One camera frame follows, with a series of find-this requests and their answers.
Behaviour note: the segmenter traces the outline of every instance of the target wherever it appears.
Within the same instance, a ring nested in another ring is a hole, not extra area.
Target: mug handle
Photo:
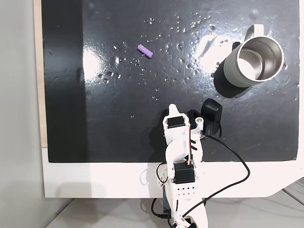
[[[264,35],[264,25],[254,24],[250,26],[249,29],[247,30],[244,41],[252,37],[260,37],[263,35]]]

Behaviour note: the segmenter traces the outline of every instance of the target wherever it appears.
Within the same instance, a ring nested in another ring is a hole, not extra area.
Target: stainless steel mug
[[[279,43],[264,36],[263,25],[252,25],[245,41],[224,63],[226,79],[237,87],[249,87],[274,78],[281,70],[284,54]]]

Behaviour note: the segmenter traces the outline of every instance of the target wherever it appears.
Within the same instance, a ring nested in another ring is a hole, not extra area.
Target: purple object
[[[146,49],[143,45],[138,45],[137,49],[143,52],[148,58],[152,58],[153,53]]]

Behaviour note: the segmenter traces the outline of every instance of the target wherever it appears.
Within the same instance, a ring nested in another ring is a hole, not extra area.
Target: white robotic arm
[[[189,119],[178,112],[174,104],[169,106],[169,115],[163,120],[167,142],[166,161],[163,180],[171,216],[177,227],[188,228],[195,223],[197,228],[207,228],[208,220],[203,204],[182,217],[190,208],[202,201],[200,186],[203,181],[203,150],[200,139],[203,136],[204,120],[196,120],[197,128],[191,130]]]

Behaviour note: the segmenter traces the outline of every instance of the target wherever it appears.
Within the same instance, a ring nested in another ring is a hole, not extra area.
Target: white wall
[[[70,199],[43,194],[32,0],[1,0],[0,30],[0,227],[44,228]]]

